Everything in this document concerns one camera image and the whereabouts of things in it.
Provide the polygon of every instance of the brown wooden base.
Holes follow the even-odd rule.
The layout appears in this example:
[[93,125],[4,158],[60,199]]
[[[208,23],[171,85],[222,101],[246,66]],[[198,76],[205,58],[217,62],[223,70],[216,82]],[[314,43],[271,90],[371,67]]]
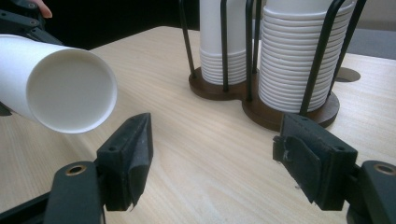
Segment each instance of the brown wooden base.
[[[279,132],[284,113],[269,107],[260,100],[257,74],[253,74],[252,81],[253,99],[247,101],[246,82],[230,85],[229,89],[224,91],[222,85],[206,82],[202,77],[201,68],[195,70],[195,77],[192,75],[189,77],[190,88],[195,94],[216,101],[241,100],[242,107],[250,119],[264,128]],[[322,107],[308,112],[307,117],[322,127],[327,127],[334,122],[339,108],[338,98],[332,93]]]

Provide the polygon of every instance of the stack of cups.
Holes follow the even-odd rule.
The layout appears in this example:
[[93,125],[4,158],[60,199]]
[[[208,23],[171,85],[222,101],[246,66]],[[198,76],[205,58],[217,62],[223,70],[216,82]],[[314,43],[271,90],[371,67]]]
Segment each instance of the stack of cups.
[[[221,0],[200,1],[201,69],[205,81],[223,84],[221,46]],[[227,1],[227,49],[229,84],[246,79],[245,4],[240,0]]]
[[[332,0],[268,0],[263,9],[260,99],[273,109],[297,113],[304,98],[318,39]],[[338,10],[308,111],[326,101],[355,3]]]

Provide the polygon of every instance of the metal rod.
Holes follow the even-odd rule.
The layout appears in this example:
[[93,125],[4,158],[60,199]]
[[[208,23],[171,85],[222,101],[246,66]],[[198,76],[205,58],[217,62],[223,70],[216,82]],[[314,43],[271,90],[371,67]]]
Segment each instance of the metal rod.
[[252,50],[251,50],[251,40],[252,40],[252,12],[253,11],[253,0],[247,0],[246,4],[246,67],[247,67],[247,101],[252,101]]
[[195,71],[194,71],[194,62],[193,62],[192,53],[191,53],[189,31],[188,31],[187,22],[186,22],[186,14],[184,12],[184,0],[179,0],[179,15],[180,15],[181,28],[183,30],[184,42],[186,44],[187,57],[189,59],[190,71],[191,71],[192,77],[196,78]]
[[323,55],[329,41],[329,36],[332,32],[332,25],[334,24],[335,16],[337,15],[338,9],[343,5],[345,0],[334,0],[327,10],[326,17],[323,22],[323,27],[320,32],[317,50],[315,52],[315,58],[312,63],[311,72],[309,74],[308,82],[304,93],[303,102],[300,107],[300,115],[306,116],[309,102],[311,101],[312,92],[314,91],[315,84],[317,82],[318,72],[320,69]]
[[221,0],[220,3],[220,23],[221,23],[223,91],[228,91],[227,0]]
[[346,29],[346,37],[344,39],[343,47],[341,47],[341,53],[335,66],[334,74],[332,76],[332,85],[330,86],[328,96],[332,94],[332,87],[334,86],[335,79],[337,78],[338,72],[340,71],[341,64],[343,63],[344,57],[347,53],[347,48],[349,46],[350,40],[352,39],[353,33],[355,32],[356,26],[358,25],[359,18],[361,17],[361,12],[363,11],[366,0],[359,0],[353,10],[352,17],[350,18],[349,25]]
[[254,23],[254,50],[253,50],[253,73],[257,73],[257,59],[259,53],[260,22],[262,19],[262,0],[256,0],[256,20]]

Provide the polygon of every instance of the table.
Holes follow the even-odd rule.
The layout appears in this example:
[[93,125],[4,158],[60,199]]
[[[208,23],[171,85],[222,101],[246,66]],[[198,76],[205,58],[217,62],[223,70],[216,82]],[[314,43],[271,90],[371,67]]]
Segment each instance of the table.
[[[190,31],[195,67],[199,33]],[[56,133],[18,115],[0,118],[0,212],[50,190],[54,173],[95,151],[129,117],[150,112],[154,158],[138,205],[106,212],[107,223],[345,223],[310,204],[272,160],[273,137],[240,101],[196,96],[182,31],[158,27],[93,49],[113,69],[119,100],[107,121],[83,134]],[[337,82],[341,107],[327,128],[359,151],[357,164],[396,164],[396,61],[348,54],[361,74]]]

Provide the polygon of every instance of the dark background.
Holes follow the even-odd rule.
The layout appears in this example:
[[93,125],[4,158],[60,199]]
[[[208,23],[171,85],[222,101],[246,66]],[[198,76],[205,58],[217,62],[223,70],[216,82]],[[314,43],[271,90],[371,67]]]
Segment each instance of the dark background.
[[[46,31],[66,46],[93,49],[157,26],[180,27],[178,0],[44,0]],[[199,0],[185,0],[189,29],[199,28]]]

